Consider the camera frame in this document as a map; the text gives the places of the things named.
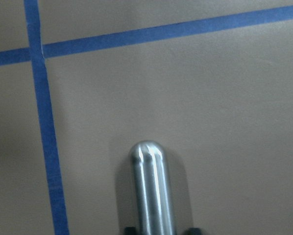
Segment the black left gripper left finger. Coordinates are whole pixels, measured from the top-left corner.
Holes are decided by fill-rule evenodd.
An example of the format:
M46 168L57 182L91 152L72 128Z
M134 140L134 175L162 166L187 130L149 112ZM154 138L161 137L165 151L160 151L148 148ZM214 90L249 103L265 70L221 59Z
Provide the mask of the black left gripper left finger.
M135 227L125 227L124 235L137 235L137 230Z

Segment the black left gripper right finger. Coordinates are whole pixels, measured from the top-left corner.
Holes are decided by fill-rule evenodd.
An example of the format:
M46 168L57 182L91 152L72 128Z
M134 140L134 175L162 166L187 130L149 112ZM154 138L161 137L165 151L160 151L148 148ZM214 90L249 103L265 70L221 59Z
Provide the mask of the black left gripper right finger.
M201 229L200 228L187 228L183 235L201 235Z

